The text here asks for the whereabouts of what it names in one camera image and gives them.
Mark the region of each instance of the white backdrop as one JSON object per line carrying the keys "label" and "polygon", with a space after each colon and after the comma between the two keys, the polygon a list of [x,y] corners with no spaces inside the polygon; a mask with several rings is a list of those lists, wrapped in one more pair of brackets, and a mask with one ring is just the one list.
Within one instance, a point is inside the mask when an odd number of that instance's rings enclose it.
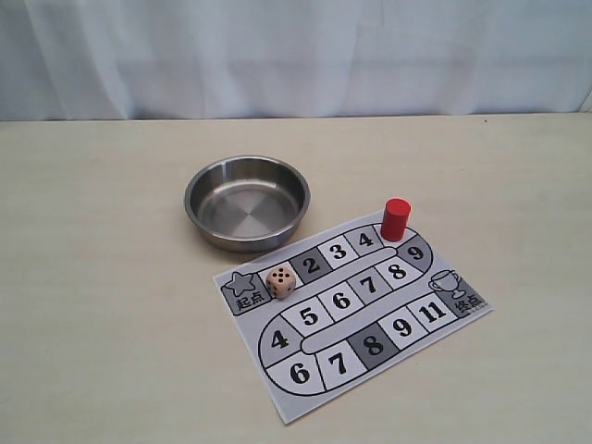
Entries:
{"label": "white backdrop", "polygon": [[0,0],[0,119],[592,109],[591,0]]}

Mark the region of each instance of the stainless steel bowl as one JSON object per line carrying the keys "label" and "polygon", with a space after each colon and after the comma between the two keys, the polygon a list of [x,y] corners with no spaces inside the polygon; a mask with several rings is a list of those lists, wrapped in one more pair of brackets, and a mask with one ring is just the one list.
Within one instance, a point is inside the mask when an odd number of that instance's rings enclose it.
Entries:
{"label": "stainless steel bowl", "polygon": [[309,203],[302,174],[261,155],[230,157],[206,166],[185,191],[185,211],[202,236],[235,253],[260,253],[284,244]]}

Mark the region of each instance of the game board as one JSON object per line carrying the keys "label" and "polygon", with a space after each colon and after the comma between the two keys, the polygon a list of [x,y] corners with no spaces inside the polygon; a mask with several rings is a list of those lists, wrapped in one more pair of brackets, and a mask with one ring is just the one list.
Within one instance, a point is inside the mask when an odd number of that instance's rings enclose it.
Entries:
{"label": "game board", "polygon": [[[413,229],[383,239],[382,216],[214,277],[285,424],[492,310]],[[297,277],[285,300],[265,287],[278,265]]]}

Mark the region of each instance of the red game piece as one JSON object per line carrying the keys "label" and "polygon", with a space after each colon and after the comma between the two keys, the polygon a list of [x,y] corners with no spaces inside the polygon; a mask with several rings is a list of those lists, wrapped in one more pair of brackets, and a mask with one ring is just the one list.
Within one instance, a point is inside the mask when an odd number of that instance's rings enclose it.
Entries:
{"label": "red game piece", "polygon": [[380,236],[387,241],[400,241],[407,228],[410,213],[410,203],[403,199],[390,199],[385,206],[385,214],[382,217]]}

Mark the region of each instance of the table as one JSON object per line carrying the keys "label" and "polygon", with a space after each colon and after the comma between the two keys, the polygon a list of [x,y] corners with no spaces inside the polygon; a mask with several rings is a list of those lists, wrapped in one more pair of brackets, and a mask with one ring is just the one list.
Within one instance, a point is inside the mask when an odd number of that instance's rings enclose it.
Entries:
{"label": "table", "polygon": [[[0,124],[0,441],[592,437],[592,115]],[[308,179],[296,241],[382,208],[495,312],[284,426],[182,206],[220,157]]]}

